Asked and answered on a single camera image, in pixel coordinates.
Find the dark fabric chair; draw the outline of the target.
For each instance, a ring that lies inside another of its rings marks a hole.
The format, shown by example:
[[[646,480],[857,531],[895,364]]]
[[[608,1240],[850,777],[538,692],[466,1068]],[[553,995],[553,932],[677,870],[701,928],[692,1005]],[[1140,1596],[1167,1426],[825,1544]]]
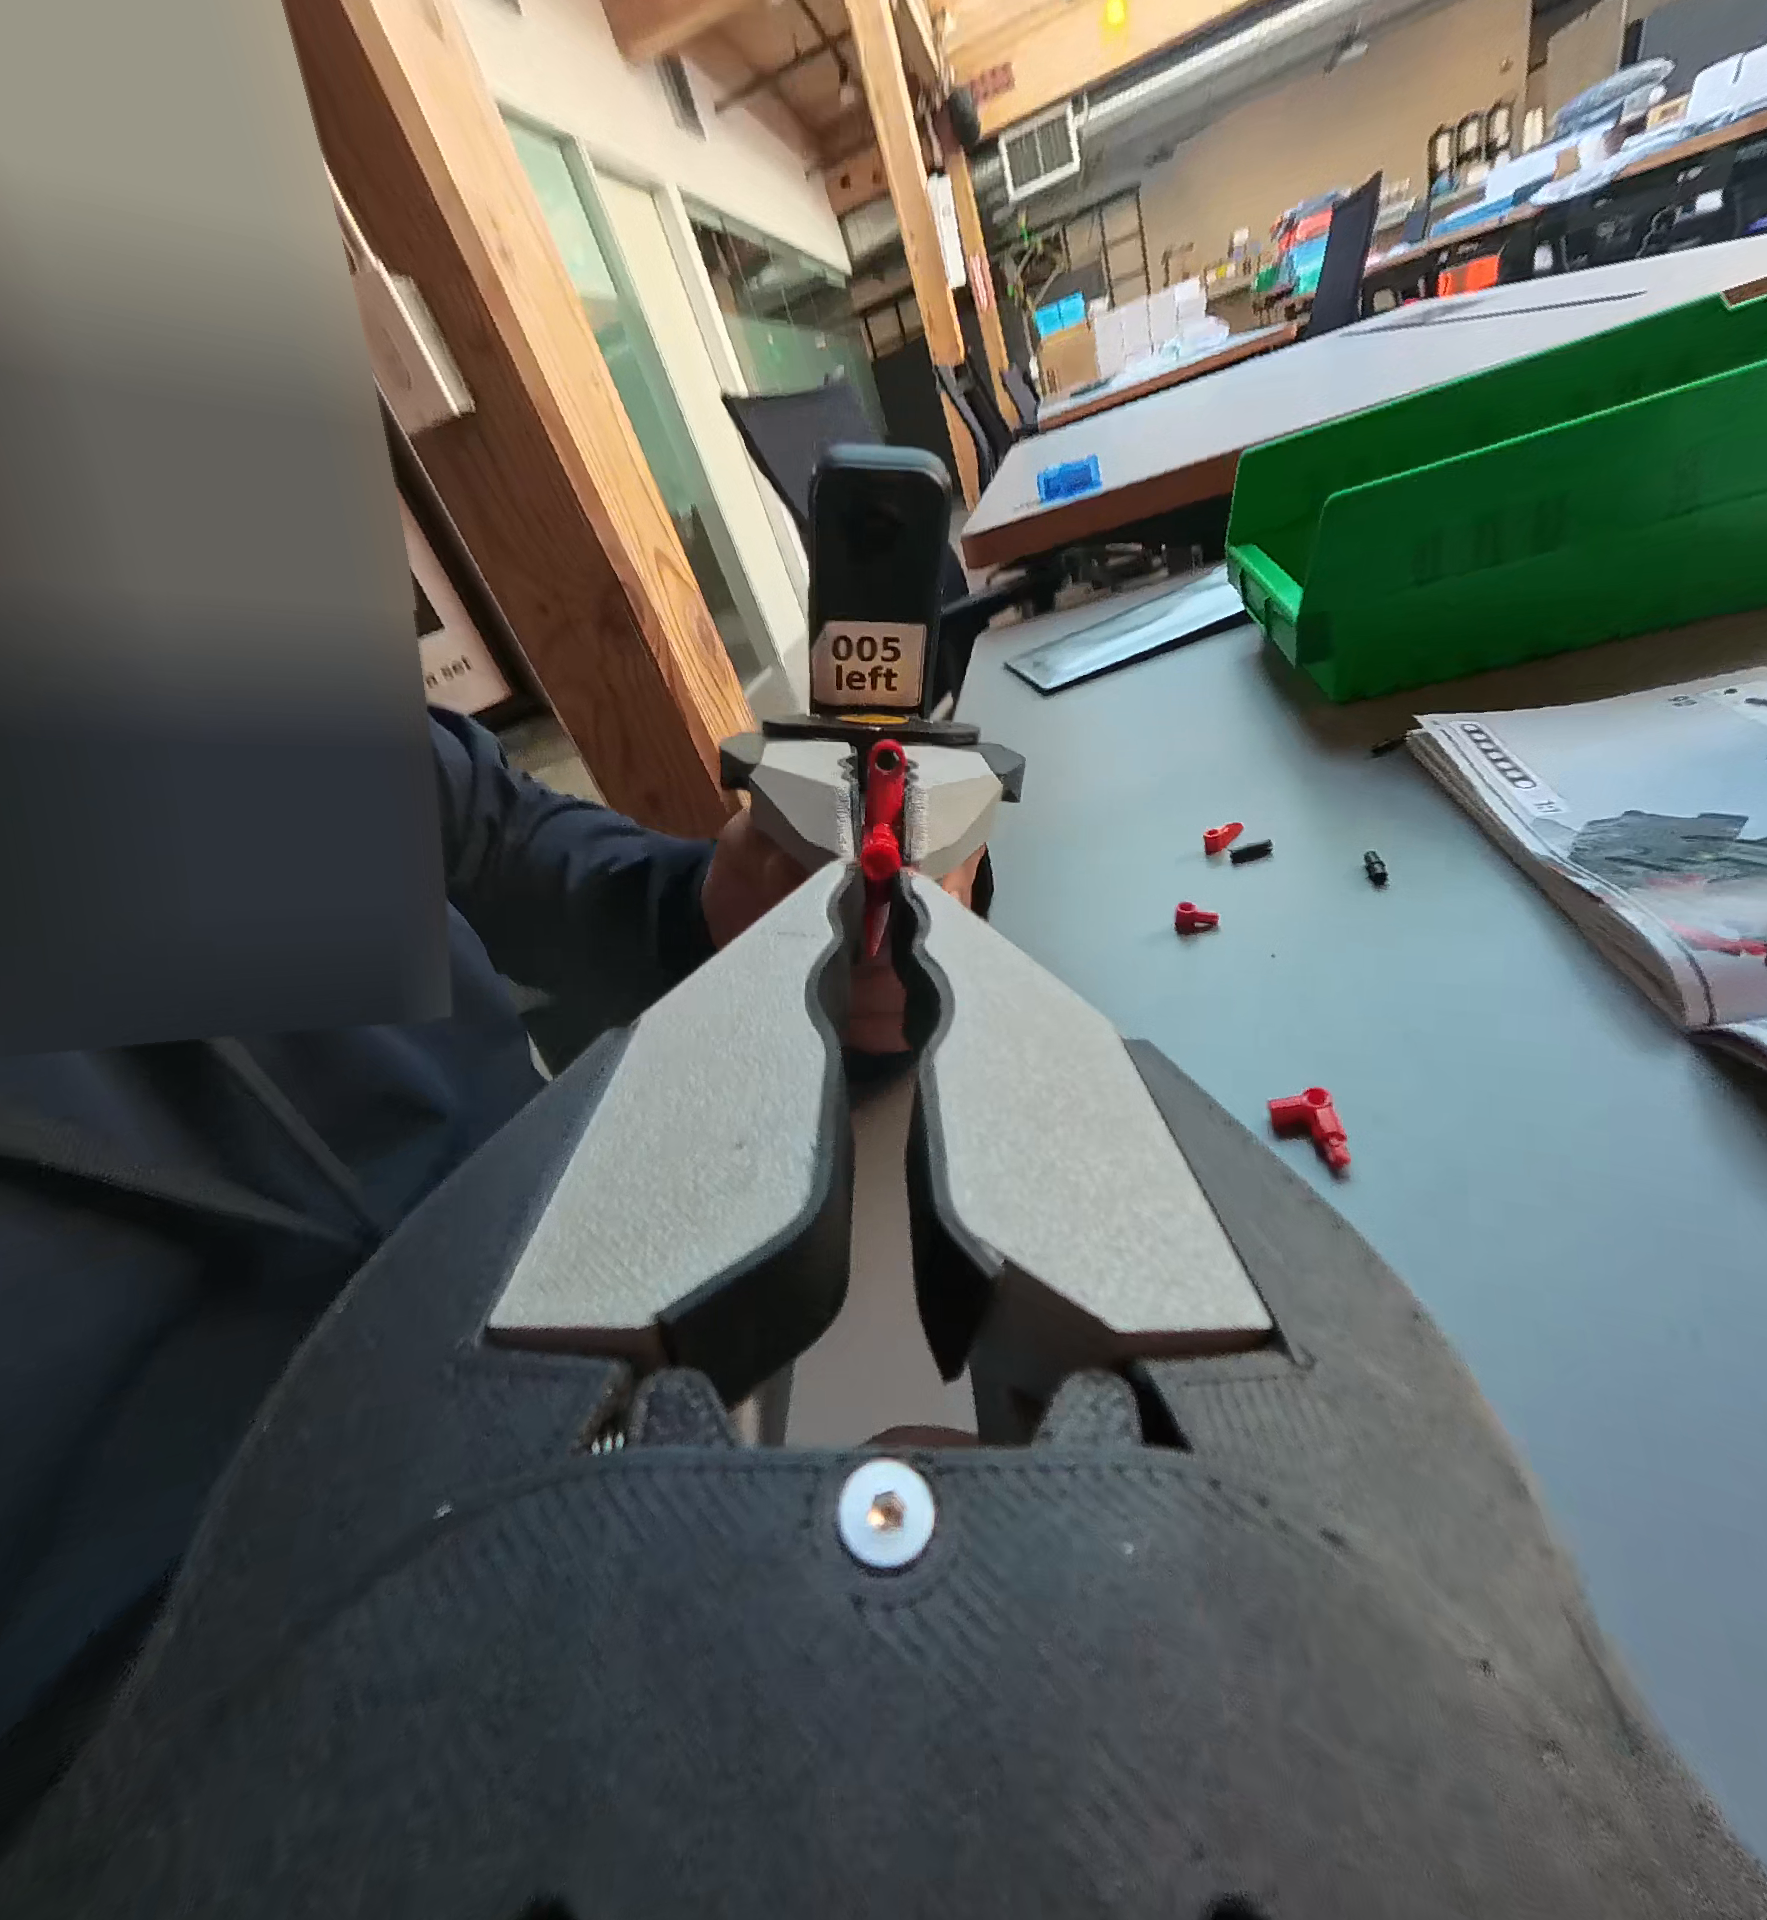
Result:
[[[823,453],[836,446],[881,446],[887,433],[869,419],[855,385],[834,375],[820,385],[780,394],[724,394],[755,472],[786,507],[809,559],[812,485]]]

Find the white sign board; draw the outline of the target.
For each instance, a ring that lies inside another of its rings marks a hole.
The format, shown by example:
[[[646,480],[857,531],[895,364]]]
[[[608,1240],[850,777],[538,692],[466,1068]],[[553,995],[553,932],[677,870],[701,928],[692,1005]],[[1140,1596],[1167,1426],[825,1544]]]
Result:
[[[416,647],[428,702],[472,719],[504,708],[514,702],[514,683],[452,564],[440,558],[402,495],[398,509],[411,569]]]

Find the wooden beam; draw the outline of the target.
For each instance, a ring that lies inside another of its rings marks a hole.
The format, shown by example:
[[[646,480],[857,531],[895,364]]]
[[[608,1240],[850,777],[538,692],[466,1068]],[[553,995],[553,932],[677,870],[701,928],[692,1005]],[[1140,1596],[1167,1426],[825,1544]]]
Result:
[[[869,109],[874,144],[881,156],[897,210],[924,347],[934,367],[956,371],[968,361],[968,341],[927,192],[924,151],[897,30],[897,4],[848,1],[845,13],[855,38],[855,60]]]

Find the lego instruction booklet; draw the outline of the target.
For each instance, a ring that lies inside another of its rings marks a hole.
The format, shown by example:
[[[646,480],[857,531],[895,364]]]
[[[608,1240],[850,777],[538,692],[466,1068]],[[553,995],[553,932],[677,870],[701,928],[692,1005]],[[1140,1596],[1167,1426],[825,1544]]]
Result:
[[[1428,714],[1405,747],[1681,1031],[1767,1073],[1767,665]]]

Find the shelf of colourful goods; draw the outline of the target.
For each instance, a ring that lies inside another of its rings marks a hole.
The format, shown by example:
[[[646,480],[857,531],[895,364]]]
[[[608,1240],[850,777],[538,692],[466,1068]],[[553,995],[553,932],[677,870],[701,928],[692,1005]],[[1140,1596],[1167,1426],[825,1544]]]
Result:
[[[1381,174],[1371,253],[1455,242],[1519,208],[1602,192],[1644,161],[1767,114],[1767,4],[1589,4],[1528,66],[1528,4],[1446,4],[1363,35],[1329,72],[1208,129],[1191,210],[1206,237],[1264,241],[1254,310],[1304,311],[1324,201]],[[1264,227],[1257,216],[1269,216]]]

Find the person's left forearm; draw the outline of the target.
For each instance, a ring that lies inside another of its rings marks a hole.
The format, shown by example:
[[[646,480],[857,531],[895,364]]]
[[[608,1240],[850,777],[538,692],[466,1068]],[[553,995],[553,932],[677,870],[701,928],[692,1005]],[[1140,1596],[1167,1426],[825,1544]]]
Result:
[[[428,722],[447,894],[504,978],[634,1010],[714,955],[714,842],[543,785],[459,713]]]

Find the person's dark navy clothing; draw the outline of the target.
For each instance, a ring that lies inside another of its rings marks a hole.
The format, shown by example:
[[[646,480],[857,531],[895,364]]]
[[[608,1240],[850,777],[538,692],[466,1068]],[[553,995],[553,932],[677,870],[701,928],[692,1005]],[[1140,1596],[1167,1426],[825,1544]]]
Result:
[[[538,1090],[450,915],[454,1013],[0,1061],[0,1798],[129,1658],[255,1409]]]

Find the white air vent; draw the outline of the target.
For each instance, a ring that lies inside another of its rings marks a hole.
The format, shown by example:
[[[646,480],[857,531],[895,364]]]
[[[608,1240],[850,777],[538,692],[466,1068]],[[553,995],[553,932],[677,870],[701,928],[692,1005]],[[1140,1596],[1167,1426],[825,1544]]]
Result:
[[[998,164],[1013,205],[1082,178],[1082,118],[1080,101],[1064,99],[998,133]]]

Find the green plastic bin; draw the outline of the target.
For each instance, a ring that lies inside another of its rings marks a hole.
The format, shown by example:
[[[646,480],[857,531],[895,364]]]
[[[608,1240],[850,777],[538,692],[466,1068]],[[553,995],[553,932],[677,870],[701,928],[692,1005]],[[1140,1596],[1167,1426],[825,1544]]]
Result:
[[[1767,283],[1246,449],[1227,576],[1331,702],[1767,607]]]

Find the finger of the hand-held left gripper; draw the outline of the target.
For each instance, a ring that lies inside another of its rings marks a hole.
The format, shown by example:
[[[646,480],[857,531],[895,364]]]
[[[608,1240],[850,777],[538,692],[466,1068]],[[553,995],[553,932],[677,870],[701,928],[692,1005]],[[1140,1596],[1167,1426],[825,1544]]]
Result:
[[[980,744],[907,747],[900,846],[922,877],[940,882],[984,851],[1005,777]]]
[[[862,795],[853,747],[759,747],[746,793],[755,830],[799,867],[857,863]]]

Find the wooden post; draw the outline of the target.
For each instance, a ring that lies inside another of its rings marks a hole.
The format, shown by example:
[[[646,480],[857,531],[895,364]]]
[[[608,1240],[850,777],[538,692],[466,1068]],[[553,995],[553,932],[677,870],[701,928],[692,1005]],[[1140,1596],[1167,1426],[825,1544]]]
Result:
[[[290,1],[320,152],[472,411],[425,472],[604,797],[710,837],[752,708],[456,4]]]

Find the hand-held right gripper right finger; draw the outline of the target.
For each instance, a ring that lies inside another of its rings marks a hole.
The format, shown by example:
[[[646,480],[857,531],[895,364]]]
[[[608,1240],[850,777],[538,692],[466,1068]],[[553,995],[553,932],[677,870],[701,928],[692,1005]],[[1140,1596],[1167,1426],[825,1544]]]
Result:
[[[975,1428],[1037,1431],[1078,1372],[1271,1347],[1254,1277],[1112,1019],[938,883],[907,882],[899,911],[914,1295]]]

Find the grey electrical box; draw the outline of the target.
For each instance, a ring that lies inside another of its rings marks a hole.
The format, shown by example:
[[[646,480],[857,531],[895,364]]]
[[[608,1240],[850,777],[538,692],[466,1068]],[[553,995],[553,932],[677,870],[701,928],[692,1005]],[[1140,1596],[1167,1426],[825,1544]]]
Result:
[[[342,188],[328,178],[376,381],[406,437],[472,417],[476,401],[420,289],[374,250]]]

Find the flat dark panel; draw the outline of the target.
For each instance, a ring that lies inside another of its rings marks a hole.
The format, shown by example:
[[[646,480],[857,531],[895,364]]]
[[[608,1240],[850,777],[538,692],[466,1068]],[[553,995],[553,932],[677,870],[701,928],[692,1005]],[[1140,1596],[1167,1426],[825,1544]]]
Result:
[[[1088,621],[1005,659],[1005,667],[1033,692],[1054,697],[1236,629],[1246,618],[1227,569],[1216,565],[1148,594],[1103,603]]]

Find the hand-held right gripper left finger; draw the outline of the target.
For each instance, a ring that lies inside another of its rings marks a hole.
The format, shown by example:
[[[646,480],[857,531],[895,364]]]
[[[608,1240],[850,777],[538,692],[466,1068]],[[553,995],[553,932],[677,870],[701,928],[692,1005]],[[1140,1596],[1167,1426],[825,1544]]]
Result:
[[[842,1023],[855,867],[823,867],[624,1036],[508,1284],[495,1343],[701,1372],[752,1400],[850,1282]]]

